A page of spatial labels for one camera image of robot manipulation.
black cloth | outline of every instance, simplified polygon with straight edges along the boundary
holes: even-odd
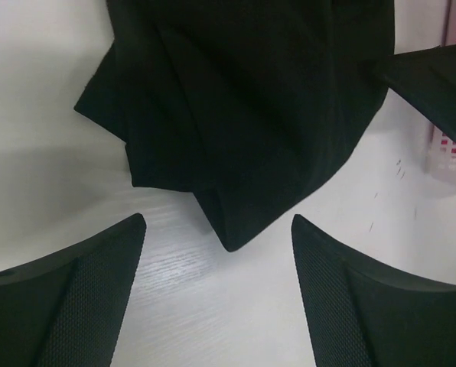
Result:
[[[456,45],[387,57],[375,73],[456,143]]]
[[[456,367],[456,285],[385,265],[292,223],[317,367]]]
[[[76,245],[0,272],[0,367],[107,367],[146,224],[135,214]]]
[[[228,251],[329,180],[386,96],[393,0],[107,5],[76,110],[126,143],[133,186],[193,192]]]

black plastic part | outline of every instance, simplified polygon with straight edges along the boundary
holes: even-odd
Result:
[[[391,268],[302,216],[292,237],[318,367],[456,367],[456,285]]]
[[[456,143],[456,45],[388,57],[375,73]]]
[[[54,254],[0,272],[0,367],[110,365],[138,266],[135,214]]]

white surface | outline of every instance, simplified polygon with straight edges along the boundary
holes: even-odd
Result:
[[[397,51],[441,43],[444,1],[396,0],[396,17]],[[424,174],[429,124],[397,95],[331,181],[228,254],[190,194],[131,188],[122,143],[73,112],[111,39],[102,0],[0,1],[0,270],[142,213],[114,366],[314,365],[295,213],[397,268],[456,283],[456,189]]]

folded black garment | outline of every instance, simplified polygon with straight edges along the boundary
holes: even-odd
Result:
[[[376,75],[456,143],[456,45],[387,57]]]
[[[329,180],[386,96],[393,0],[107,3],[76,110],[126,143],[133,186],[193,192],[228,251]]]

